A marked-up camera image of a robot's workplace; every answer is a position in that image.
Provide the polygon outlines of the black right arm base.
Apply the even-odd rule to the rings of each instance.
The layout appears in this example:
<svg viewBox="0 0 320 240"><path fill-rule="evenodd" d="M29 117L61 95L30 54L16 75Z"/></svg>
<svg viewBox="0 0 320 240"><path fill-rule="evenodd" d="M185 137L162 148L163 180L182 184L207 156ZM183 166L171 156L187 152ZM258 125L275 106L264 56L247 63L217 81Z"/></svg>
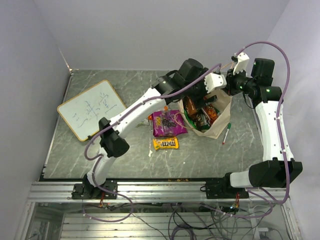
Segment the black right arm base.
<svg viewBox="0 0 320 240"><path fill-rule="evenodd" d="M231 173L226 173L224 177L208 178L205 184L200 187L200 191L206 194L207 199L248 199L249 193L244 187L231 186Z"/></svg>

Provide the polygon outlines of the beige paper bag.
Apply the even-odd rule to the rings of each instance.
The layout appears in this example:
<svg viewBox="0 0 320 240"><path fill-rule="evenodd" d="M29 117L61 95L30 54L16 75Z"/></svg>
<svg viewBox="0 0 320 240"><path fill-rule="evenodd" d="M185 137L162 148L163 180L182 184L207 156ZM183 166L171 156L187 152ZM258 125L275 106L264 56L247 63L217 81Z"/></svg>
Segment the beige paper bag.
<svg viewBox="0 0 320 240"><path fill-rule="evenodd" d="M202 80L200 80L198 83L196 83L193 86L191 86L191 87L202 87L202 88L205 88L204 78ZM200 137L208 137L208 138L212 138L212 139L217 139L219 137L219 135L222 133L222 131L224 130L224 128L228 125L229 121L230 121L230 117L231 117L230 110L231 110L232 98L230 96L228 96L223 91L223 88L222 89L215 89L211 93L208 93L207 97L212 97L213 95L217 96L217 101L215 101L213 103L210 103L208 105L212 105L216 109L216 111L218 113L218 118L210 126L210 128L208 130L206 130L206 131L198 131L198 130L194 129L191 126L190 123L188 123L188 121L187 121L187 119L185 117L183 99L184 99L184 97L187 97L186 96L186 91L187 90L185 90L182 93L182 100L180 100L179 103L178 103L179 111L180 111L180 114L181 114L181 116L183 118L184 126L187 129L193 130Z"/></svg>

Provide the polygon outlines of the brown snack bag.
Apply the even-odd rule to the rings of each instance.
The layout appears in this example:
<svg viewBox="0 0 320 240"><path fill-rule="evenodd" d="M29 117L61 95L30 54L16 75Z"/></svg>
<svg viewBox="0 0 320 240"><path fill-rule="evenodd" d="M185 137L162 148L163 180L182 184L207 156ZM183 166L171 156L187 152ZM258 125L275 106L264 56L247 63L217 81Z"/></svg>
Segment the brown snack bag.
<svg viewBox="0 0 320 240"><path fill-rule="evenodd" d="M183 102L183 108L184 108L184 110L187 111L187 114L189 116L192 116L192 115L202 111L201 109L196 110L194 103L192 102L192 100L188 96L184 97L182 102Z"/></svg>

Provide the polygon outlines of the purple grape candy bag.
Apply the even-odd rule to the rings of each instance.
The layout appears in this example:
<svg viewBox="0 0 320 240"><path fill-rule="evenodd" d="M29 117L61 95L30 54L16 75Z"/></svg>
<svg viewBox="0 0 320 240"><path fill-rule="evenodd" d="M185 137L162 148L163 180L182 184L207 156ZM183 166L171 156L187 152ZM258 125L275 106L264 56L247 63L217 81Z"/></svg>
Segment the purple grape candy bag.
<svg viewBox="0 0 320 240"><path fill-rule="evenodd" d="M188 132L179 110L155 111L151 117L153 136L156 138L176 137Z"/></svg>

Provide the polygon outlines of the red Doritos bag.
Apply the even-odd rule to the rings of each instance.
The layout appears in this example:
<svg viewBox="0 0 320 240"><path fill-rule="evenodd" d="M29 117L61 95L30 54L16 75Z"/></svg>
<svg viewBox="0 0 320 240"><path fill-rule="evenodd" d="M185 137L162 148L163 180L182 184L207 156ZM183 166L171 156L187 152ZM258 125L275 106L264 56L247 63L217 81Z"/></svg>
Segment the red Doritos bag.
<svg viewBox="0 0 320 240"><path fill-rule="evenodd" d="M211 126L219 117L216 109L212 105L206 105L202 108L202 111L207 119L207 122Z"/></svg>

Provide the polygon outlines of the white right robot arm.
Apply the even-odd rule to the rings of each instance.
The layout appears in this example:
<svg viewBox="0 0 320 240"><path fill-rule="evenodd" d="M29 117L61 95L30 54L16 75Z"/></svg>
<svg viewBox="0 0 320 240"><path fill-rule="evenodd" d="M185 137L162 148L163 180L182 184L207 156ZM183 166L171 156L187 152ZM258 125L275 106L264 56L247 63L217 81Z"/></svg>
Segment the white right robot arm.
<svg viewBox="0 0 320 240"><path fill-rule="evenodd" d="M295 161L286 136L283 121L282 90L272 86L275 63L271 59L256 58L251 76L246 76L249 57L240 53L233 57L233 69L227 71L225 92L230 96L242 94L250 98L261 131L263 146L262 162L243 172L230 174L230 180L220 186L221 194L233 197L238 188L285 188L303 170L303 165Z"/></svg>

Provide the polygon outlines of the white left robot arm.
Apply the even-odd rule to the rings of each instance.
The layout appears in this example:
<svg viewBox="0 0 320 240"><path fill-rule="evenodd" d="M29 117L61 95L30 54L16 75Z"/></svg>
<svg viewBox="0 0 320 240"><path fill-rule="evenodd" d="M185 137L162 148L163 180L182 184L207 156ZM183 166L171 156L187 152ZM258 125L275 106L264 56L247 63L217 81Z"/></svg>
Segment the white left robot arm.
<svg viewBox="0 0 320 240"><path fill-rule="evenodd" d="M189 58L178 70L160 76L143 96L126 110L111 119L101 118L98 122L99 132L88 143L91 145L96 138L100 138L99 152L94 157L84 153L88 161L94 161L93 167L82 180L85 194L91 199L101 195L107 171L115 160L130 148L125 138L133 128L153 112L185 96L194 97L203 103L204 97L217 88L208 76L220 68L219 63L206 68L197 60Z"/></svg>

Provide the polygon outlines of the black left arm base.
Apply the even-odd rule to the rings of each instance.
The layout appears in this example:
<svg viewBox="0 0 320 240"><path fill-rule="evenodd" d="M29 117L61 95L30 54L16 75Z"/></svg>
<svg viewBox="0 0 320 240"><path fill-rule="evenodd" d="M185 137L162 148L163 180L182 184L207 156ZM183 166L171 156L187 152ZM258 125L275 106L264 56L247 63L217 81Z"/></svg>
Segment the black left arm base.
<svg viewBox="0 0 320 240"><path fill-rule="evenodd" d="M87 175L85 175L82 178L82 183L76 183L73 186L71 198L73 200L115 200L117 198L115 193L118 191L118 185L115 181L106 180L101 187L111 191L111 193L105 192L100 188L91 185Z"/></svg>

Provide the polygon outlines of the dark green chips bag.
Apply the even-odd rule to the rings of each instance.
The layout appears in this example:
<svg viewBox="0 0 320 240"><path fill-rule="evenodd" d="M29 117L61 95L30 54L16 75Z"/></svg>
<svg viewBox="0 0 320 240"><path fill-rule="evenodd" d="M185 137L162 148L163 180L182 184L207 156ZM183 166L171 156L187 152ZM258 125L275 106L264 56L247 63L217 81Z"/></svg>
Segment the dark green chips bag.
<svg viewBox="0 0 320 240"><path fill-rule="evenodd" d="M191 126L197 131L207 131L211 127L202 111L189 116L187 111L184 110L184 115L188 123L191 124Z"/></svg>

